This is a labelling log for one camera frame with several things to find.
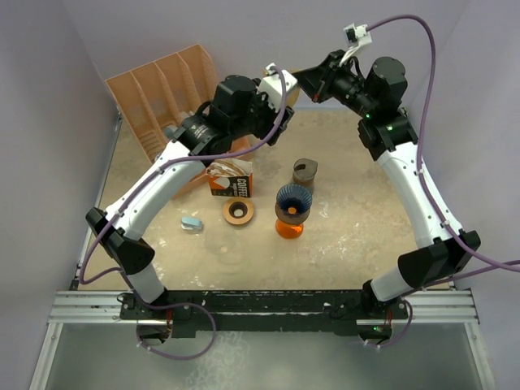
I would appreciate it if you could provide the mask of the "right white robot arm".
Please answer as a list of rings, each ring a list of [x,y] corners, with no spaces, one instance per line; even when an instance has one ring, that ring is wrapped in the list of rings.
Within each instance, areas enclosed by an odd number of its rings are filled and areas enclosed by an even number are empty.
[[[466,231],[449,212],[447,222],[436,214],[447,208],[425,163],[418,158],[418,136],[401,109],[407,89],[404,65],[391,57],[377,58],[367,75],[359,73],[357,57],[343,60],[331,52],[318,66],[295,72],[301,90],[315,103],[336,99],[360,116],[362,144],[391,180],[414,231],[416,250],[402,254],[387,273],[365,282],[362,311],[379,318],[398,297],[462,271],[481,240]]]

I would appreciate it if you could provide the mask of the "coffee filter box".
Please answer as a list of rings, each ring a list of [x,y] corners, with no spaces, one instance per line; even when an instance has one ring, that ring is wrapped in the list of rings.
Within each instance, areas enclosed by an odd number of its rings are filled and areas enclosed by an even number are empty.
[[[217,159],[206,168],[210,192],[216,197],[253,196],[253,164],[238,158]]]

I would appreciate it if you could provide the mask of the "blue ribbed coffee dripper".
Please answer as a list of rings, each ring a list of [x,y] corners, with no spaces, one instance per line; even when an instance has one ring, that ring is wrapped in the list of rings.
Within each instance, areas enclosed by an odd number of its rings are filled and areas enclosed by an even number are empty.
[[[304,214],[310,210],[313,197],[310,190],[299,184],[286,184],[281,187],[276,195],[276,205],[282,211],[294,208],[298,214]]]

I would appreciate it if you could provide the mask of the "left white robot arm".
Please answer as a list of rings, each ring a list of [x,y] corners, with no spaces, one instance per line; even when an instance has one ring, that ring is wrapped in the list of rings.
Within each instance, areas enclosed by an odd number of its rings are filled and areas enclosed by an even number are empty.
[[[143,235],[158,212],[213,161],[237,158],[232,142],[252,135],[258,145],[274,145],[293,116],[288,96],[297,79],[270,65],[262,79],[231,75],[218,83],[214,97],[202,103],[172,133],[151,168],[115,203],[85,216],[95,239],[118,263],[128,285],[140,297],[138,307],[150,319],[167,310],[166,288],[152,265],[154,249]]]

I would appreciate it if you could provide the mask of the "brown paper coffee filter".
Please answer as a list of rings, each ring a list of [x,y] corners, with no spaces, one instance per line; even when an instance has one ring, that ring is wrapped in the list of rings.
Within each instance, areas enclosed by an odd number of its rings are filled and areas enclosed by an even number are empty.
[[[293,108],[299,98],[301,87],[293,73],[287,69],[284,69],[282,72],[284,79],[284,86],[282,87],[284,92],[282,97],[283,107]]]

